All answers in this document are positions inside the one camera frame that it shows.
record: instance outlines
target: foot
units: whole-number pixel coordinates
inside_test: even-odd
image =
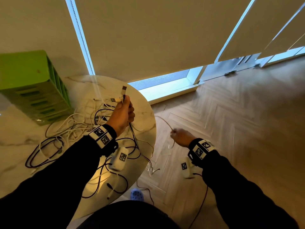
[[[142,191],[139,189],[133,189],[130,194],[130,200],[144,202]]]

